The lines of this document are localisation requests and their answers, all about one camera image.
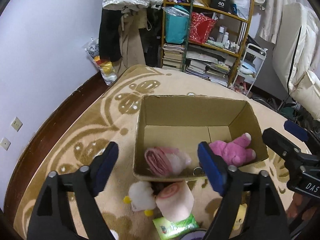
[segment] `yellow plush toy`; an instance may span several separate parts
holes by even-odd
[[[218,211],[218,209],[214,212],[214,214],[213,214],[214,217],[216,216],[217,211]],[[247,212],[247,204],[241,204],[239,206],[238,214],[237,214],[237,217],[236,217],[236,221],[235,221],[235,224],[233,225],[232,230],[236,231],[236,230],[238,230],[240,228],[240,226],[244,222],[244,217],[245,217],[245,213],[246,212]]]

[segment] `stacked books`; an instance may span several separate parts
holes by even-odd
[[[229,73],[229,70],[227,65],[219,61],[218,63],[211,63],[208,66],[206,74],[209,76],[210,81],[226,87],[228,85],[227,74]]]
[[[213,57],[198,51],[187,51],[187,58],[190,60],[186,73],[196,75],[206,80],[228,86],[229,66]]]
[[[198,77],[209,80],[209,77],[205,75],[206,64],[201,63],[200,61],[191,60],[190,64],[186,68],[188,74],[196,75]]]
[[[164,69],[181,69],[184,45],[168,44],[163,45],[164,56],[162,68]]]

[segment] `cardboard box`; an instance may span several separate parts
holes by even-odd
[[[195,180],[192,171],[199,166],[198,144],[202,141],[230,142],[248,132],[250,148],[257,157],[254,162],[268,158],[267,147],[252,107],[247,101],[206,96],[144,96],[136,130],[133,173],[139,180]],[[144,152],[149,147],[175,147],[186,152],[191,165],[179,176],[159,178],[148,170]]]

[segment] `green pole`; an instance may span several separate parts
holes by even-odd
[[[190,11],[189,11],[189,19],[188,19],[188,28],[187,28],[187,37],[186,37],[186,44],[184,46],[183,52],[183,60],[182,60],[182,72],[186,71],[186,57],[187,57],[187,48],[189,43],[189,34],[190,34],[190,26],[191,26],[191,19],[192,19],[192,10],[193,10],[193,0],[190,1]]]

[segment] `white cart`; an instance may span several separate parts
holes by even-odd
[[[262,65],[263,65],[263,63],[264,63],[264,61],[266,60],[266,57],[267,57],[267,55],[264,56],[264,55],[260,54],[259,52],[256,52],[256,51],[254,51],[254,50],[252,50],[252,49],[249,49],[249,47],[255,47],[255,48],[259,49],[259,50],[262,49],[262,48],[254,45],[254,44],[252,44],[252,43],[249,43],[249,44],[247,45],[247,47],[246,47],[246,49],[245,49],[244,56],[243,56],[242,61],[241,61],[241,64],[238,66],[237,75],[236,75],[236,77],[235,77],[235,79],[234,79],[234,81],[233,81],[233,84],[232,84],[231,87],[230,87],[230,89],[233,88],[233,86],[234,86],[234,84],[235,84],[236,79],[237,79],[238,76],[244,77],[244,81],[247,82],[247,83],[249,83],[249,84],[251,84],[250,88],[249,88],[248,91],[247,91],[246,96],[247,96],[248,93],[250,92],[250,90],[251,90],[254,82],[257,80],[257,76],[258,76],[258,74],[259,74],[259,72],[260,72],[260,69],[261,69],[261,67],[262,67]],[[242,73],[242,72],[239,71],[239,68],[240,68],[240,66],[243,65],[243,62],[244,62],[244,59],[245,59],[245,56],[246,56],[247,53],[252,54],[252,55],[255,56],[255,60],[254,60],[254,61],[255,61],[256,63],[255,63],[254,65],[255,65],[255,69],[256,69],[256,74],[255,74],[254,77],[251,76],[251,75],[244,74],[244,73]]]

